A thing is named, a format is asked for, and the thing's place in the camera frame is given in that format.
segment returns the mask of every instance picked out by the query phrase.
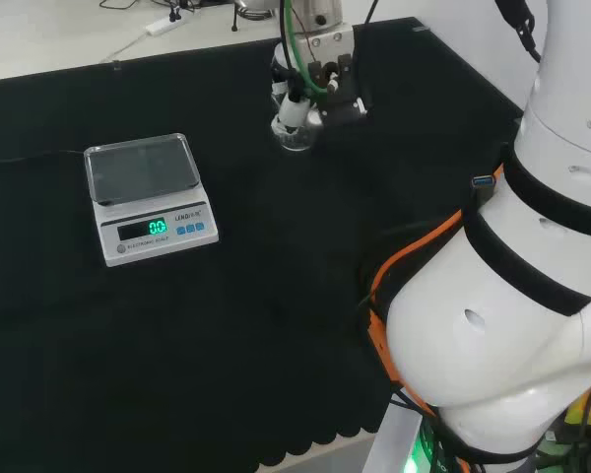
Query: scale display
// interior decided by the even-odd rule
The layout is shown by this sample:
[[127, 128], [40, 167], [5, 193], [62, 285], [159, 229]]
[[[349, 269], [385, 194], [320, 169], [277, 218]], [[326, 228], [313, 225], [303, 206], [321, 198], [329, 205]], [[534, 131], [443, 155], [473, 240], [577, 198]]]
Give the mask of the scale display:
[[158, 217], [153, 220], [137, 222], [122, 227], [118, 227], [118, 237], [121, 241], [127, 239], [145, 237], [147, 235], [159, 235], [168, 231], [164, 217]]

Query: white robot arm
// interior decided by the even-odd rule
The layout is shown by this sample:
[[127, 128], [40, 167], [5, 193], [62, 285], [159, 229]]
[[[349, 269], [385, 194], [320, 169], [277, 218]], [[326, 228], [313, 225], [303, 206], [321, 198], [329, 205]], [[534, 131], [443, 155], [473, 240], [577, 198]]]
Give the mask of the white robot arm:
[[[495, 1], [540, 60], [525, 2]], [[295, 0], [293, 10], [290, 0], [245, 6], [284, 2], [292, 68], [307, 69], [325, 89], [299, 82], [285, 49], [276, 48], [272, 129], [284, 147], [302, 150], [324, 113], [350, 108], [354, 119], [365, 109], [351, 84], [355, 42], [340, 0]], [[495, 473], [521, 464], [591, 386], [591, 0], [548, 3], [543, 61], [495, 196], [465, 210], [464, 228], [388, 313], [388, 345], [402, 377], [438, 407], [454, 436], [494, 458], [487, 469]], [[337, 68], [342, 58], [348, 75]], [[347, 90], [330, 106], [337, 92], [329, 85]]]
[[254, 10], [278, 9], [284, 24], [272, 62], [272, 131], [291, 151], [312, 146], [323, 126], [358, 120], [366, 110], [354, 68], [355, 37], [341, 0], [246, 0]]

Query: black cable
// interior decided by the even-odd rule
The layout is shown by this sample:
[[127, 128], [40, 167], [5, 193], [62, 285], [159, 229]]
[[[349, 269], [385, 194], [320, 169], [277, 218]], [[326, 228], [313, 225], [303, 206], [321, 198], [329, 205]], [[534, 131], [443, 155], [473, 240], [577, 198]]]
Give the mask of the black cable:
[[532, 49], [532, 50], [530, 51], [530, 55], [532, 56], [532, 58], [533, 58], [533, 59], [534, 59], [536, 62], [538, 62], [538, 63], [540, 63], [540, 62], [541, 62], [541, 54], [539, 54], [539, 51], [537, 51], [536, 49]]
[[238, 15], [250, 22], [261, 22], [264, 20], [270, 20], [272, 18], [271, 10], [249, 10], [248, 8], [238, 8]]
[[580, 470], [582, 457], [586, 458], [587, 456], [586, 450], [585, 453], [581, 454], [580, 444], [585, 441], [589, 417], [591, 417], [591, 392], [589, 392], [589, 395], [587, 396], [584, 410], [582, 411], [582, 419], [580, 420], [580, 428], [578, 429], [578, 440], [573, 443], [570, 455], [567, 456], [567, 460], [571, 463], [576, 472]]
[[376, 10], [376, 6], [378, 5], [378, 0], [374, 0], [372, 5], [370, 6], [370, 11], [367, 12], [367, 17], [365, 17], [364, 25], [368, 25], [370, 20], [372, 20], [372, 15], [374, 15], [374, 10]]
[[236, 20], [238, 19], [238, 4], [234, 2], [234, 19], [232, 20], [232, 32], [236, 33], [238, 31], [238, 26], [236, 25]]
[[415, 410], [417, 410], [417, 412], [420, 412], [421, 414], [423, 414], [423, 417], [425, 417], [426, 419], [433, 419], [433, 416], [431, 414], [429, 414], [422, 407], [420, 407], [416, 402], [414, 402], [414, 400], [411, 397], [409, 397], [407, 394], [405, 394], [401, 388], [395, 389], [394, 394], [396, 394], [398, 397], [400, 397], [407, 405], [409, 405], [412, 408], [414, 408]]
[[437, 471], [437, 457], [440, 456], [440, 439], [437, 433], [433, 431], [433, 450], [431, 451], [431, 467], [429, 473], [436, 473]]
[[[161, 7], [167, 7], [170, 8], [171, 6], [174, 7], [172, 0], [163, 0], [162, 2], [159, 0], [151, 0], [152, 3], [155, 3], [156, 5], [160, 5]], [[201, 8], [201, 3], [198, 5], [195, 5], [191, 0], [188, 0], [188, 7], [180, 7], [182, 10], [186, 10], [187, 12], [190, 13], [195, 13], [195, 10], [199, 10]]]
[[105, 3], [107, 3], [109, 0], [102, 0], [98, 5], [101, 8], [105, 8], [107, 10], [129, 10], [131, 7], [133, 7], [136, 3], [138, 3], [138, 0], [134, 0], [133, 2], [131, 2], [128, 6], [126, 7], [108, 7], [105, 5]]
[[584, 411], [582, 411], [582, 420], [580, 421], [580, 430], [578, 433], [579, 441], [584, 441], [586, 437], [585, 435], [587, 431], [587, 425], [589, 424], [589, 417], [591, 417], [591, 392], [589, 393], [587, 402], [584, 405]]
[[398, 402], [398, 401], [395, 401], [394, 399], [390, 399], [390, 404], [393, 404], [394, 406], [402, 407], [403, 409], [407, 409], [409, 411], [418, 412], [419, 414], [423, 413], [423, 411], [420, 408], [416, 409], [415, 407], [410, 406], [409, 404], [405, 404], [403, 402]]
[[285, 52], [285, 61], [287, 62], [287, 69], [291, 76], [294, 75], [294, 66], [292, 59], [290, 58], [289, 48], [287, 47], [287, 34], [285, 33], [285, 0], [280, 0], [280, 8], [278, 9], [280, 14], [280, 42], [283, 45], [283, 51]]
[[14, 158], [12, 160], [0, 160], [0, 165], [10, 165], [13, 163], [21, 163], [24, 161], [35, 160], [37, 158], [44, 158], [46, 156], [53, 156], [53, 155], [79, 155], [83, 156], [83, 151], [73, 151], [73, 150], [54, 150], [54, 151], [44, 151], [39, 153], [38, 155], [29, 156], [25, 158]]
[[311, 40], [308, 37], [308, 31], [304, 27], [304, 23], [299, 18], [299, 15], [297, 14], [297, 11], [294, 7], [292, 7], [292, 12], [294, 13], [295, 19], [299, 23], [299, 27], [302, 28], [302, 33], [304, 34], [304, 37], [306, 38], [306, 45], [308, 46], [308, 52], [311, 53], [311, 57], [313, 58], [313, 61], [317, 62], [317, 59], [315, 58], [315, 53], [313, 52], [313, 48], [311, 47]]

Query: black strap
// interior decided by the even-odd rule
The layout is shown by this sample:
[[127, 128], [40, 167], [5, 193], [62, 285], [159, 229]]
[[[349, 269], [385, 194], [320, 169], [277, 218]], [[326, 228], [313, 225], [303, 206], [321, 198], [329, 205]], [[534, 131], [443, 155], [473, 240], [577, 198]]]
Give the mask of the black strap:
[[512, 147], [504, 150], [503, 171], [514, 193], [528, 207], [563, 227], [591, 236], [591, 207], [547, 187], [523, 167]]
[[463, 212], [466, 238], [477, 254], [514, 289], [543, 307], [565, 316], [580, 312], [591, 297], [557, 283], [512, 251], [486, 223], [477, 207]]

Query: black table surface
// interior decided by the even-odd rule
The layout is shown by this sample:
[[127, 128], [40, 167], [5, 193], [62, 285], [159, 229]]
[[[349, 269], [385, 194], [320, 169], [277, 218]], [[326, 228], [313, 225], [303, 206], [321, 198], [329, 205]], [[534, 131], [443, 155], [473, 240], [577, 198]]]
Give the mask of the black table surface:
[[0, 472], [251, 472], [377, 430], [361, 255], [454, 211], [520, 115], [419, 26], [357, 31], [369, 118], [297, 156], [275, 40], [0, 81], [0, 161], [184, 133], [221, 236], [107, 269], [80, 157], [0, 164]]

